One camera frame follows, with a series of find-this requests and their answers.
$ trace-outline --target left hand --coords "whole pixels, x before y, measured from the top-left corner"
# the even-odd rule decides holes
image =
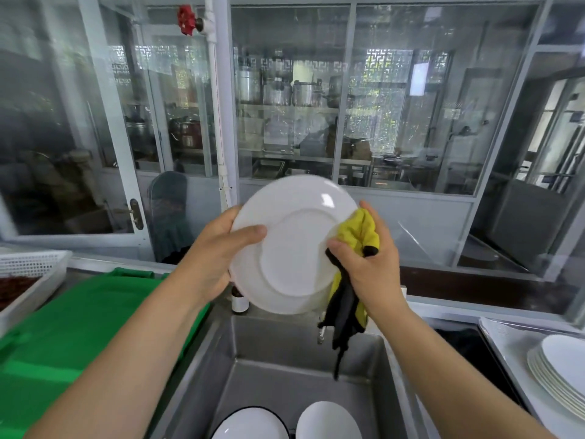
[[[264,225],[230,232],[241,208],[241,205],[229,208],[210,221],[169,277],[179,280],[179,286],[194,289],[196,302],[205,304],[220,295],[230,281],[228,267],[232,258],[266,237]]]

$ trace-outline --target plastic basket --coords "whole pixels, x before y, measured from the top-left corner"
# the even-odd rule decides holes
[[[0,312],[0,337],[47,301],[65,280],[71,251],[45,250],[0,255],[0,277],[40,277]]]

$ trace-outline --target door handle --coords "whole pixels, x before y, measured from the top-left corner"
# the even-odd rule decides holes
[[[138,206],[138,200],[135,198],[130,200],[130,209],[113,209],[114,214],[130,214],[132,221],[136,225],[137,229],[144,229],[144,221],[142,220],[142,213],[140,212],[140,206]]]

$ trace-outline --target red valve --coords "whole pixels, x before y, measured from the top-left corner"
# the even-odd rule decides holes
[[[179,20],[179,27],[183,35],[193,35],[193,30],[196,28],[195,14],[189,5],[179,6],[177,11],[177,20]]]

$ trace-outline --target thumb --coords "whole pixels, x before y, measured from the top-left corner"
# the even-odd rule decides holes
[[[266,237],[267,229],[264,225],[245,227],[226,234],[221,242],[222,250],[235,255],[249,244],[258,243]]]
[[[349,272],[355,271],[363,258],[356,254],[356,252],[347,244],[338,239],[329,239],[327,241],[327,248],[331,250],[333,255],[341,262],[341,265]]]

